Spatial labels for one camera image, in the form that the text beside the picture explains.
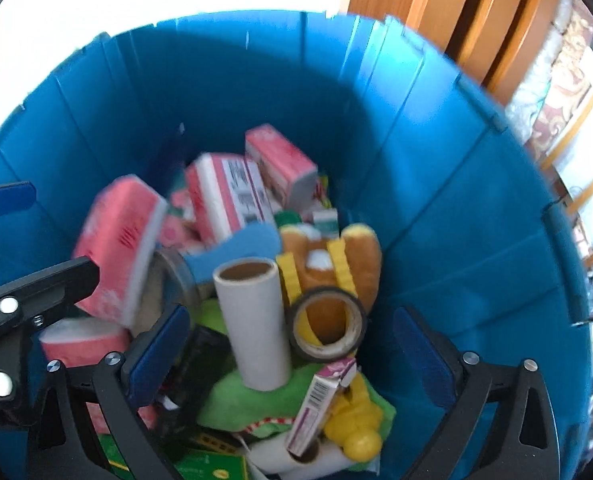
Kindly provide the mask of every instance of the blue plastic bin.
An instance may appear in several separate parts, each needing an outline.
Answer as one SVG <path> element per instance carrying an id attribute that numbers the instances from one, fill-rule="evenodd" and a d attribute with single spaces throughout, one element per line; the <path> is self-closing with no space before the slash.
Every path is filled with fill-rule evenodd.
<path id="1" fill-rule="evenodd" d="M 330 176 L 344 224 L 366 222 L 381 240 L 381 290 L 360 359 L 398 410 L 382 478 L 401 476 L 442 415 L 391 332 L 393 309 L 410 303 L 488 362 L 539 362 L 569 480 L 589 428 L 592 365 L 566 218 L 503 111 L 395 20 L 241 11 L 96 38 L 0 128 L 0 183 L 30 180 L 37 190 L 30 210 L 0 218 L 0 284 L 68 259 L 94 196 L 114 178 L 136 173 L 165 192 L 180 163 L 242 152 L 243 133 L 261 123 Z M 40 350 L 32 365 L 36 383 Z M 10 445 L 24 439 L 0 435 L 13 478 L 24 477 L 23 457 Z"/>

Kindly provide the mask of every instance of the yellow ball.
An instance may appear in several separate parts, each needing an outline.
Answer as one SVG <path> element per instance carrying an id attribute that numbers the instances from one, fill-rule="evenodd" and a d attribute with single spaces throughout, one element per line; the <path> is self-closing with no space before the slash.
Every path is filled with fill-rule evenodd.
<path id="1" fill-rule="evenodd" d="M 369 462 L 381 451 L 383 441 L 374 430 L 353 431 L 343 441 L 343 454 L 354 462 Z"/>

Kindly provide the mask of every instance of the paper towel roll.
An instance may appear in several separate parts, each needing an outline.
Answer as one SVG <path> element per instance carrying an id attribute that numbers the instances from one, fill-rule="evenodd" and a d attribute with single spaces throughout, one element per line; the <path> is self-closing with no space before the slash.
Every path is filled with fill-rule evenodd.
<path id="1" fill-rule="evenodd" d="M 242 258 L 217 267 L 213 278 L 243 384 L 260 392 L 287 384 L 290 353 L 276 263 Z"/>
<path id="2" fill-rule="evenodd" d="M 283 473 L 294 468 L 308 467 L 319 454 L 319 441 L 315 440 L 302 457 L 296 457 L 286 449 L 289 433 L 281 433 L 250 446 L 248 460 L 266 475 Z"/>
<path id="3" fill-rule="evenodd" d="M 341 448 L 329 440 L 321 443 L 319 454 L 311 464 L 280 472 L 281 480 L 313 480 L 328 476 L 354 465 Z"/>

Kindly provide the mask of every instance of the metal screw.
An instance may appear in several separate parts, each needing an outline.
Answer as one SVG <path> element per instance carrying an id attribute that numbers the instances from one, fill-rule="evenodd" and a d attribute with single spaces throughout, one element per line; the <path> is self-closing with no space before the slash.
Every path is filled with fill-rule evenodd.
<path id="1" fill-rule="evenodd" d="M 537 370 L 539 370 L 539 365 L 533 359 L 526 359 L 525 361 L 523 361 L 523 367 L 528 372 L 536 372 Z"/>
<path id="2" fill-rule="evenodd" d="M 465 352 L 463 354 L 463 361 L 468 365 L 476 365 L 479 363 L 479 356 L 474 352 Z"/>
<path id="3" fill-rule="evenodd" d="M 0 397 L 7 397 L 12 393 L 12 379 L 8 374 L 0 372 Z"/>
<path id="4" fill-rule="evenodd" d="M 11 314 L 16 312 L 19 307 L 19 302 L 16 298 L 8 296 L 7 298 L 3 298 L 0 301 L 0 311 L 4 314 Z"/>
<path id="5" fill-rule="evenodd" d="M 61 361 L 54 359 L 48 363 L 48 372 L 55 372 L 61 368 Z"/>
<path id="6" fill-rule="evenodd" d="M 110 366 L 114 366 L 119 361 L 121 361 L 121 354 L 118 352 L 110 352 L 105 356 L 105 362 Z"/>

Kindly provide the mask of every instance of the yellow toy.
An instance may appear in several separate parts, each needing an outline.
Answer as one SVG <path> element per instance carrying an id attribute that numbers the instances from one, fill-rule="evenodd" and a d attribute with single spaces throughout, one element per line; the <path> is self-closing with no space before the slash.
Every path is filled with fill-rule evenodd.
<path id="1" fill-rule="evenodd" d="M 280 234 L 284 254 L 276 262 L 286 289 L 286 306 L 315 286 L 334 285 L 358 297 L 369 314 L 381 275 L 381 248 L 370 227 L 352 224 L 338 240 L 321 239 L 320 233 L 306 224 L 282 227 Z M 346 306 L 334 299 L 317 301 L 308 307 L 307 321 L 310 336 L 322 344 L 334 343 L 346 331 Z"/>
<path id="2" fill-rule="evenodd" d="M 363 376 L 356 374 L 349 389 L 333 400 L 323 433 L 350 460 L 369 462 L 383 446 L 379 435 L 383 416 L 381 408 L 370 400 Z"/>

